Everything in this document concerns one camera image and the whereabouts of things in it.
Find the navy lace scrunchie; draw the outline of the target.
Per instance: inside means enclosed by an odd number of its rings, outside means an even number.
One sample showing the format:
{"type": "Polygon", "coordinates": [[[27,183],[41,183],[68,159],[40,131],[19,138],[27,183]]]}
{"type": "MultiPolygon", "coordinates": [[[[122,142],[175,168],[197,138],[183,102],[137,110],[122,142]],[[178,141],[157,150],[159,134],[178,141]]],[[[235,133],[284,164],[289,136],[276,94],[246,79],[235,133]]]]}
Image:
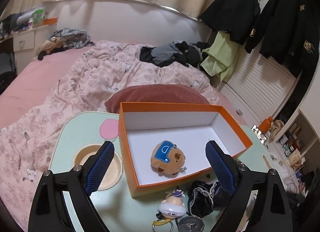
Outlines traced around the navy lace scrunchie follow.
{"type": "Polygon", "coordinates": [[[224,191],[218,181],[206,183],[194,181],[188,190],[188,214],[204,218],[215,209],[227,207],[231,195],[224,191]]]}

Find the white cow figurine keychain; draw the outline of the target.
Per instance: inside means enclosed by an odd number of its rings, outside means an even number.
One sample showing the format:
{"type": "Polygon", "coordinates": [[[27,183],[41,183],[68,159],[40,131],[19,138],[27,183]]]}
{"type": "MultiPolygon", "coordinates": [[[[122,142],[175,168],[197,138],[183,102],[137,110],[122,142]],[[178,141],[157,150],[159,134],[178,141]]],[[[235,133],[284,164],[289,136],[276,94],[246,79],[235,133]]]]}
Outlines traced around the white cow figurine keychain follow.
{"type": "Polygon", "coordinates": [[[184,197],[184,191],[178,188],[171,193],[167,193],[165,199],[158,206],[157,219],[152,222],[152,231],[156,231],[156,227],[166,224],[170,224],[169,231],[173,231],[173,221],[187,213],[187,208],[183,202],[184,197]]]}

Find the brown bear plush blue cap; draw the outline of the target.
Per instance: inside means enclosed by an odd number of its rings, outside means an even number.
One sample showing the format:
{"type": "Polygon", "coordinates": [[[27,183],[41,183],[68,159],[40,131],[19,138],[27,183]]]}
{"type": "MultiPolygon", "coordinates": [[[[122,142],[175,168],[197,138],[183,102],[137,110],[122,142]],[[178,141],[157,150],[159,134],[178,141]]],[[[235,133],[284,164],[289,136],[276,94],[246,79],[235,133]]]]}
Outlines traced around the brown bear plush blue cap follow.
{"type": "Polygon", "coordinates": [[[164,140],[154,148],[150,163],[160,173],[177,175],[180,171],[183,171],[185,155],[176,144],[164,140]]]}

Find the mint cartoon lap table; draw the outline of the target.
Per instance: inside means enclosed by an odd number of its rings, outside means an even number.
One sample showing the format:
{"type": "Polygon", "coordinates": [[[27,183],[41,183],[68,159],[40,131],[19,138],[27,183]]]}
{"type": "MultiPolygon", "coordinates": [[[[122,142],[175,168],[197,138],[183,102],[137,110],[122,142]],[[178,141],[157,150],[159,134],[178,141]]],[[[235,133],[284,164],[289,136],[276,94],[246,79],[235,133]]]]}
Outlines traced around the mint cartoon lap table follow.
{"type": "Polygon", "coordinates": [[[115,157],[91,199],[110,231],[150,231],[167,191],[178,185],[186,190],[191,181],[206,180],[212,172],[205,155],[210,140],[252,170],[279,168],[250,127],[238,125],[224,109],[214,108],[211,112],[78,114],[61,130],[51,170],[71,170],[107,140],[114,144],[115,157]],[[185,172],[167,176],[152,168],[152,152],[164,140],[185,154],[185,172]]]}

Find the pink floral duvet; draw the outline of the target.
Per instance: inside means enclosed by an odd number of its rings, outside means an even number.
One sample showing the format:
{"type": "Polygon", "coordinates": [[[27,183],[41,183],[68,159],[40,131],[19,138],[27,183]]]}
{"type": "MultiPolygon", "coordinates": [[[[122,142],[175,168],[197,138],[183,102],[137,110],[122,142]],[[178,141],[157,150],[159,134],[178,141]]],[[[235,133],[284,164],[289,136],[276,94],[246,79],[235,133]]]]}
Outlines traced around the pink floral duvet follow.
{"type": "Polygon", "coordinates": [[[116,92],[137,85],[181,84],[193,97],[219,103],[217,90],[200,70],[180,63],[160,68],[141,62],[139,55],[139,45],[97,42],[78,57],[41,105],[1,129],[1,200],[23,231],[40,176],[71,117],[102,110],[116,92]]]}

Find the round metal tin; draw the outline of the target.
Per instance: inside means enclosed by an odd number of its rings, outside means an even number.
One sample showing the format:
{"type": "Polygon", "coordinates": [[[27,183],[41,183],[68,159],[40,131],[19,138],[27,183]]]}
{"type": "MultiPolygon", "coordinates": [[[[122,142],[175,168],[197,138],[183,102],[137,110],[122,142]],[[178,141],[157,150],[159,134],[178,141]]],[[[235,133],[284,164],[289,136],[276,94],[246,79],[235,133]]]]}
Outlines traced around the round metal tin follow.
{"type": "Polygon", "coordinates": [[[185,216],[178,221],[179,232],[203,232],[205,225],[203,220],[196,216],[185,216]]]}

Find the orange bottle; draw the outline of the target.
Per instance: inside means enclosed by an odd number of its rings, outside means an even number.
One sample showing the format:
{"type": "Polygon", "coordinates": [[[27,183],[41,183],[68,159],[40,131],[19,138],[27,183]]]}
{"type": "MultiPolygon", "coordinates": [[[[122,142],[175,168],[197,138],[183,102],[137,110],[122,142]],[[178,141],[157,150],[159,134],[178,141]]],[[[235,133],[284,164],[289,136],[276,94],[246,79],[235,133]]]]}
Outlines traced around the orange bottle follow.
{"type": "Polygon", "coordinates": [[[273,118],[269,116],[268,118],[264,119],[261,124],[258,126],[258,129],[261,133],[265,134],[268,132],[268,129],[271,127],[273,122],[273,118]]]}

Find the orange storage box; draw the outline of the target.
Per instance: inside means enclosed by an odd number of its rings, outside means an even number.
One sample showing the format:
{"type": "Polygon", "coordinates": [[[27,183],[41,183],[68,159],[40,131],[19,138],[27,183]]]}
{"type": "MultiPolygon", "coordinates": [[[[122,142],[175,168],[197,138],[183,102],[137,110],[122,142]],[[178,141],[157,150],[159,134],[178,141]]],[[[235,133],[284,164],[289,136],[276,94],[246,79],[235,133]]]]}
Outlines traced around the orange storage box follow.
{"type": "Polygon", "coordinates": [[[209,104],[122,102],[119,142],[132,198],[167,190],[210,173],[205,147],[214,140],[236,158],[253,143],[222,106],[209,104]],[[185,155],[185,171],[159,173],[151,166],[157,144],[168,140],[185,155]]]}

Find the dark red pillow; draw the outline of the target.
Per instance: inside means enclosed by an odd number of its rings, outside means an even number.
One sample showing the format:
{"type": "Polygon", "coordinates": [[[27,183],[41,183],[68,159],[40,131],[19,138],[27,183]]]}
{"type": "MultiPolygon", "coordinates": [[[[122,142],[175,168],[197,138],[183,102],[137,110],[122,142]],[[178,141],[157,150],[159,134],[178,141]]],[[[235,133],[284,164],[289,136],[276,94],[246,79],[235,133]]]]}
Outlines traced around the dark red pillow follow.
{"type": "Polygon", "coordinates": [[[181,84],[130,86],[117,91],[105,102],[105,107],[108,112],[118,114],[121,102],[209,104],[199,92],[181,84]]]}

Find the white desk drawers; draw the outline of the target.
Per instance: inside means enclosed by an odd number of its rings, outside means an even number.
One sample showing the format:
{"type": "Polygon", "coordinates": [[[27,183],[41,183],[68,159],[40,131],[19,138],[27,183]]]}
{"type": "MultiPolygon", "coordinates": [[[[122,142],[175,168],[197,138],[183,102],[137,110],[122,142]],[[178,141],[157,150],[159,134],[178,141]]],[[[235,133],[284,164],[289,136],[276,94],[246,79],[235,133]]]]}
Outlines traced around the white desk drawers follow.
{"type": "Polygon", "coordinates": [[[17,75],[36,57],[37,49],[56,31],[57,21],[57,17],[45,19],[43,26],[1,40],[1,53],[13,55],[17,75]]]}

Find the grey patterned clothes pile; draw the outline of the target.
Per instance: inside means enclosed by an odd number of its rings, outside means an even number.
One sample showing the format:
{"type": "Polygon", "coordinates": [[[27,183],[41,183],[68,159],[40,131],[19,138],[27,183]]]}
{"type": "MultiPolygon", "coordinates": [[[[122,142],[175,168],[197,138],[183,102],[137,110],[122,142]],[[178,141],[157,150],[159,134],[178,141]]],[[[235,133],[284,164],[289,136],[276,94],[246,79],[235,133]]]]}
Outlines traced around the grey patterned clothes pile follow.
{"type": "Polygon", "coordinates": [[[86,30],[65,27],[64,29],[55,31],[49,40],[53,40],[54,38],[59,38],[61,40],[65,50],[81,49],[85,46],[94,45],[86,30]]]}

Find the light green garment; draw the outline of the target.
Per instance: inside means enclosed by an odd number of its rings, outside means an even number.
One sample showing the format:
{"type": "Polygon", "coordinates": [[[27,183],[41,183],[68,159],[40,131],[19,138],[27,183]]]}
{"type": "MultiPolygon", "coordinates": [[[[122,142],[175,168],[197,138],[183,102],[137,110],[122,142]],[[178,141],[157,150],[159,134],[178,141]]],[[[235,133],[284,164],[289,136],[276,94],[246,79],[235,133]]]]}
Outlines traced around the light green garment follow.
{"type": "Polygon", "coordinates": [[[219,31],[211,47],[204,49],[207,57],[200,64],[210,76],[218,77],[220,82],[228,82],[231,78],[243,46],[230,40],[225,31],[219,31]]]}

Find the black hanging jackets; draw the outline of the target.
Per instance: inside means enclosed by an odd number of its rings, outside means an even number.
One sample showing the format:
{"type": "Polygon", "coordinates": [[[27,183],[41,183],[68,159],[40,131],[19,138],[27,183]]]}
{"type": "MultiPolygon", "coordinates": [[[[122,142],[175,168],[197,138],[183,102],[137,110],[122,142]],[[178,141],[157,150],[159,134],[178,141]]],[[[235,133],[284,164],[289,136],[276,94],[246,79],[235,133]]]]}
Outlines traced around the black hanging jackets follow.
{"type": "Polygon", "coordinates": [[[247,53],[259,45],[295,77],[310,77],[317,66],[319,33],[308,0],[214,0],[199,16],[214,31],[225,31],[247,53]]]}

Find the dark clothes pile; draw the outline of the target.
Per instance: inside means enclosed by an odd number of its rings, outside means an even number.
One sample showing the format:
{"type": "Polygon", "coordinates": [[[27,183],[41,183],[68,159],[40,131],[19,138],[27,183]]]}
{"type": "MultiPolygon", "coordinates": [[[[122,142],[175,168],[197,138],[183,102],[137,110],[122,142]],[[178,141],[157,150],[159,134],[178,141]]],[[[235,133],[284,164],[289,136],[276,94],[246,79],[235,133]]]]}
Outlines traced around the dark clothes pile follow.
{"type": "Polygon", "coordinates": [[[143,46],[140,49],[139,59],[141,62],[151,63],[160,68],[169,66],[174,62],[183,66],[198,68],[208,56],[203,50],[209,48],[208,43],[197,42],[188,44],[185,41],[172,42],[157,47],[143,46]]]}

